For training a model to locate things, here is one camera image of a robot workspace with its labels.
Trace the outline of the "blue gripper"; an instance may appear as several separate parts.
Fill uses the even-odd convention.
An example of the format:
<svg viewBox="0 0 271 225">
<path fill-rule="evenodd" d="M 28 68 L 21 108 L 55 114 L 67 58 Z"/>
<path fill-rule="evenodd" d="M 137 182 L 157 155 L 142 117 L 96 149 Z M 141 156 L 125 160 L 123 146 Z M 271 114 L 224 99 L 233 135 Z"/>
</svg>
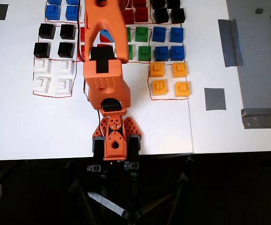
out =
<svg viewBox="0 0 271 225">
<path fill-rule="evenodd" d="M 101 43 L 114 43 L 111 34 L 107 30 L 100 31 L 100 42 Z"/>
</svg>

